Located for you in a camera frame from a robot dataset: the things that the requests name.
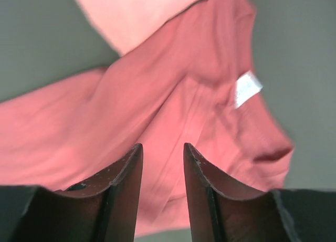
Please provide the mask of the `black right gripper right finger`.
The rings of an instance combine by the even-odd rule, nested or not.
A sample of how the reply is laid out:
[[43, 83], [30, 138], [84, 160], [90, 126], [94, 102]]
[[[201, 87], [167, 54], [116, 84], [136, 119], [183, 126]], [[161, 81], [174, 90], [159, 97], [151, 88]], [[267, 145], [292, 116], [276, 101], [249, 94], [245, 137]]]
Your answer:
[[335, 241], [335, 192], [273, 189], [231, 177], [184, 145], [193, 241]]

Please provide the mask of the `salmon pink t-shirt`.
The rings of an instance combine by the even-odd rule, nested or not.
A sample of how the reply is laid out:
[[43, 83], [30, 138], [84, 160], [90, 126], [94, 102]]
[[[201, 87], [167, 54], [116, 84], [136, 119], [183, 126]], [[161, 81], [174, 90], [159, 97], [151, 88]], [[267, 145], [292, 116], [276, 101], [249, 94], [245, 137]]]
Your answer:
[[183, 146], [261, 191], [293, 145], [253, 74], [249, 0], [202, 0], [110, 67], [1, 103], [1, 183], [65, 190], [143, 145], [137, 237], [190, 225]]

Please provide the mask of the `folded light pink t-shirt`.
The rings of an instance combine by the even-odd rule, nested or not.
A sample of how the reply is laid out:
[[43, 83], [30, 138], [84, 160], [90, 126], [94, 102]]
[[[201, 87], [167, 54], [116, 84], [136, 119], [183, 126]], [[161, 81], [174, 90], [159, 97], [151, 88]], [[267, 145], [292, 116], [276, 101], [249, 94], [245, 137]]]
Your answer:
[[196, 1], [199, 0], [75, 0], [89, 24], [121, 55]]

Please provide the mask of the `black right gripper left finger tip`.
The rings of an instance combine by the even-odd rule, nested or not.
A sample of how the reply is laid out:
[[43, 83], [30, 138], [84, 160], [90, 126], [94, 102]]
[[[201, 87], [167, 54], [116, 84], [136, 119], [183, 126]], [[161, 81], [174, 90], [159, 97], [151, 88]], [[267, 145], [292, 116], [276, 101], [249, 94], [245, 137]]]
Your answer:
[[1, 241], [133, 241], [143, 147], [65, 191], [1, 187]]

